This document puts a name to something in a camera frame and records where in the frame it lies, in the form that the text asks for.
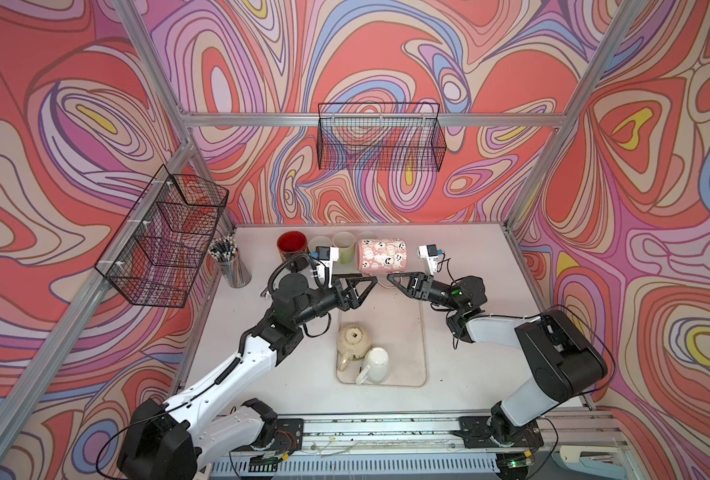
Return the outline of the light green mug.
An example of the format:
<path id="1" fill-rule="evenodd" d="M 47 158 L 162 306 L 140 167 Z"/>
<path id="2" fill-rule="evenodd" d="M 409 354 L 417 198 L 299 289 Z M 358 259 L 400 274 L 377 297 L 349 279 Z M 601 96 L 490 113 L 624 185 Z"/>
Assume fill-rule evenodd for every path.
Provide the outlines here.
<path id="1" fill-rule="evenodd" d="M 343 265 L 351 264 L 355 257 L 356 237 L 348 231 L 340 231 L 333 236 L 333 246 L 338 249 L 338 262 Z"/>

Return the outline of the purple mug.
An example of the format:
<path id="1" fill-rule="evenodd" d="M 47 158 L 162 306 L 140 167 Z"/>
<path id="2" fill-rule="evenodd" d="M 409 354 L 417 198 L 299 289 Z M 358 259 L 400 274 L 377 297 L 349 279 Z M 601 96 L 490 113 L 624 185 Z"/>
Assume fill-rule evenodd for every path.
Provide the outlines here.
<path id="1" fill-rule="evenodd" d="M 319 247 L 331 247 L 332 240 L 328 236 L 315 236 L 308 240 L 308 250 L 311 254 L 316 253 Z"/>

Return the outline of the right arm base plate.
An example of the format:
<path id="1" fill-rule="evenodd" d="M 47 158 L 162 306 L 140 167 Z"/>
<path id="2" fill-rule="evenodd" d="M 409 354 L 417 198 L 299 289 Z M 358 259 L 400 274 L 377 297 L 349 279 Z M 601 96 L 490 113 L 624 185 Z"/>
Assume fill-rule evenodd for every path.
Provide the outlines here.
<path id="1" fill-rule="evenodd" d="M 544 445 L 535 420 L 523 426 L 512 425 L 505 417 L 462 416 L 452 434 L 466 448 L 521 448 L 536 450 Z"/>

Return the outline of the black mug red inside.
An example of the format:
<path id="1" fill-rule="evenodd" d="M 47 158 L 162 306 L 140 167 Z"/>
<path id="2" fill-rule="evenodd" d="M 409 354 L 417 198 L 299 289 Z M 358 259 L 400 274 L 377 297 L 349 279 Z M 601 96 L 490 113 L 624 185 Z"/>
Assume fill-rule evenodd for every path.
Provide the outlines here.
<path id="1" fill-rule="evenodd" d="M 280 235 L 276 242 L 276 247 L 282 261 L 290 272 L 303 271 L 309 266 L 306 257 L 302 253 L 308 253 L 307 237 L 300 231 L 287 231 Z"/>

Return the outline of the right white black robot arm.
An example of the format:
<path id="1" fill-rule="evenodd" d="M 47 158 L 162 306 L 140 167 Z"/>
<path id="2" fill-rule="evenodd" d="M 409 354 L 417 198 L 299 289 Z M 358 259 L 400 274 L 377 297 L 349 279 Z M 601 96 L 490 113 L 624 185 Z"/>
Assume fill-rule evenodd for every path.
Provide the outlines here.
<path id="1" fill-rule="evenodd" d="M 519 349 L 530 377 L 490 410 L 483 432 L 501 447 L 514 445 L 541 415 L 583 394 L 603 380 L 609 367 L 591 341 L 558 308 L 532 316 L 486 314 L 482 278 L 465 276 L 450 284 L 422 272 L 393 273 L 387 280 L 405 296 L 446 312 L 454 339 Z"/>

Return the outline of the white mug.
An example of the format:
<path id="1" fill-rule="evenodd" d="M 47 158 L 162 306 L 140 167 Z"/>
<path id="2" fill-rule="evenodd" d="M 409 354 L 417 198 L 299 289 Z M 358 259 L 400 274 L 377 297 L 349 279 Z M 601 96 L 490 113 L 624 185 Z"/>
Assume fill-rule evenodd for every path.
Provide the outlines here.
<path id="1" fill-rule="evenodd" d="M 355 384 L 382 383 L 389 373 L 389 354 L 382 347 L 372 347 L 364 357 Z"/>

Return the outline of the light blue mug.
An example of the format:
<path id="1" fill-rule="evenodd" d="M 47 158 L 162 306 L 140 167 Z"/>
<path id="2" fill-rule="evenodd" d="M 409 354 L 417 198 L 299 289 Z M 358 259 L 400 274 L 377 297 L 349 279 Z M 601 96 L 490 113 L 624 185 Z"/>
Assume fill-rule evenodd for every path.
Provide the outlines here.
<path id="1" fill-rule="evenodd" d="M 363 231 L 356 236 L 357 241 L 376 240 L 378 238 L 379 238 L 379 235 L 375 232 L 372 232 L 372 231 Z"/>

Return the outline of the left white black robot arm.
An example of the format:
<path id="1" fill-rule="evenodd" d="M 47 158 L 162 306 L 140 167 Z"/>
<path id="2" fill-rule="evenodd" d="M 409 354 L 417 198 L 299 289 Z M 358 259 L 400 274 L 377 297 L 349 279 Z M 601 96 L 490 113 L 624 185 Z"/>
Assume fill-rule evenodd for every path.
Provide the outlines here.
<path id="1" fill-rule="evenodd" d="M 248 400 L 229 416 L 224 410 L 294 351 L 309 321 L 359 308 L 376 284 L 373 276 L 351 274 L 316 288 L 301 273 L 269 280 L 271 304 L 241 334 L 235 353 L 191 387 L 136 408 L 117 468 L 128 479 L 192 479 L 239 447 L 272 444 L 277 415 L 264 402 Z"/>

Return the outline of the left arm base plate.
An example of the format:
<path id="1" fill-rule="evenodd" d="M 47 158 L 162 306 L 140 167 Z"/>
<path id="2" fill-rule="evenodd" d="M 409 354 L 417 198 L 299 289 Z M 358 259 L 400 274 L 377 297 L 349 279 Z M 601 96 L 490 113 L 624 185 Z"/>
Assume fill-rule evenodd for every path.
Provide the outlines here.
<path id="1" fill-rule="evenodd" d="M 225 452 L 294 452 L 302 443 L 300 425 L 295 419 L 272 421 L 229 416 L 223 423 L 221 447 Z"/>

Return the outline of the beige serving tray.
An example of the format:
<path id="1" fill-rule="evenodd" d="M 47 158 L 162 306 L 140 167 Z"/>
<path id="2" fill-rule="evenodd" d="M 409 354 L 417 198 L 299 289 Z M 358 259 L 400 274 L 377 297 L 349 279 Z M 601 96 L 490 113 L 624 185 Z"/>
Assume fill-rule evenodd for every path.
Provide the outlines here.
<path id="1" fill-rule="evenodd" d="M 339 314 L 338 334 L 350 324 L 365 327 L 372 336 L 373 347 L 382 347 L 389 354 L 386 379 L 379 384 L 364 384 L 418 388 L 426 383 L 425 329 L 419 301 L 406 297 L 395 287 L 377 285 L 364 305 Z M 351 363 L 344 372 L 338 372 L 336 364 L 337 380 L 356 385 L 362 362 Z"/>

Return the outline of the beige teapot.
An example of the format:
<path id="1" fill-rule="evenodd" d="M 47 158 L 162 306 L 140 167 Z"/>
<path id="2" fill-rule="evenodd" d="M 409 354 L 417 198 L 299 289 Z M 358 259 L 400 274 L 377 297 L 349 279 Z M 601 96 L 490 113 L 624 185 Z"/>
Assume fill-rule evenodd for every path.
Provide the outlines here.
<path id="1" fill-rule="evenodd" d="M 337 338 L 337 371 L 344 372 L 351 363 L 362 362 L 373 347 L 368 330 L 359 324 L 343 327 Z"/>

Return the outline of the pink mug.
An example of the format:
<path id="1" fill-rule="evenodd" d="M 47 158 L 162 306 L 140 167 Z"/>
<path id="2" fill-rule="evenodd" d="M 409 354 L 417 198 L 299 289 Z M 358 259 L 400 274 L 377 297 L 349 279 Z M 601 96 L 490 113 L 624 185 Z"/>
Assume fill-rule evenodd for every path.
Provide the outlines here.
<path id="1" fill-rule="evenodd" d="M 360 239 L 356 266 L 364 274 L 399 273 L 407 267 L 407 245 L 403 239 Z"/>

